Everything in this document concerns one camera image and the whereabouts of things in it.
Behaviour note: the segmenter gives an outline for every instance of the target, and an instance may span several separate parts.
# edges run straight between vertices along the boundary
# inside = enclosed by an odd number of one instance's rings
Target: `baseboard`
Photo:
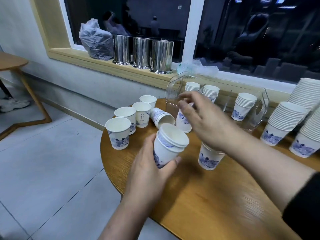
[[[4,84],[13,86],[14,88],[19,89],[19,90],[26,91],[26,89],[24,87],[21,87],[21,86],[13,83],[11,81],[8,81],[8,80],[4,79],[3,77],[0,77],[0,79],[3,81]],[[74,117],[74,118],[76,118],[78,120],[81,120],[81,121],[85,122],[86,124],[96,128],[98,130],[103,131],[105,129],[105,127],[103,125],[101,125],[101,124],[99,124],[99,123],[97,123],[97,122],[95,122],[95,121],[93,121],[93,120],[81,115],[81,114],[78,114],[78,113],[72,111],[71,109],[68,109],[68,108],[66,108],[64,106],[61,106],[61,105],[59,105],[59,104],[57,104],[57,103],[55,103],[55,102],[53,102],[51,100],[48,100],[46,98],[41,97],[39,95],[37,95],[37,97],[39,98],[39,100],[41,100],[45,104],[48,104],[48,105],[50,105],[50,106],[62,111],[65,114],[68,114],[68,115],[70,115],[70,116],[72,116],[72,117]]]

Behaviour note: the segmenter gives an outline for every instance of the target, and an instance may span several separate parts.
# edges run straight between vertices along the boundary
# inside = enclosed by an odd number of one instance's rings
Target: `window glass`
[[[320,0],[205,0],[194,53],[222,71],[320,79]]]
[[[173,62],[182,59],[191,0],[65,0],[74,43],[81,23],[98,19],[112,34],[174,41]]]

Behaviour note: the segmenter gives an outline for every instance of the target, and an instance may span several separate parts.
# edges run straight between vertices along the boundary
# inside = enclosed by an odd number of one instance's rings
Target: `stainless steel cylinder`
[[[113,63],[119,65],[131,65],[130,49],[129,49],[130,36],[113,35],[114,44],[114,60]]]
[[[152,40],[147,38],[133,38],[133,67],[139,69],[150,69]]]
[[[153,40],[150,72],[158,74],[172,73],[171,65],[173,52],[173,41]]]

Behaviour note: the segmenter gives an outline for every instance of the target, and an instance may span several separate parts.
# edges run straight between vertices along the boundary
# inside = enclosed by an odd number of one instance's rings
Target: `person's right hand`
[[[184,92],[180,98],[185,99],[178,103],[181,112],[199,139],[211,148],[226,151],[227,146],[237,137],[236,134],[241,133],[242,130],[202,94]],[[189,104],[191,102],[195,104],[196,110]]]

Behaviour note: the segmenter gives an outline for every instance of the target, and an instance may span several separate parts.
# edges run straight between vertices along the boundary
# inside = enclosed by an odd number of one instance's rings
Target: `shoe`
[[[0,111],[1,112],[10,112],[14,109],[22,109],[30,105],[30,102],[27,100],[18,101],[14,98],[9,99],[0,99]]]

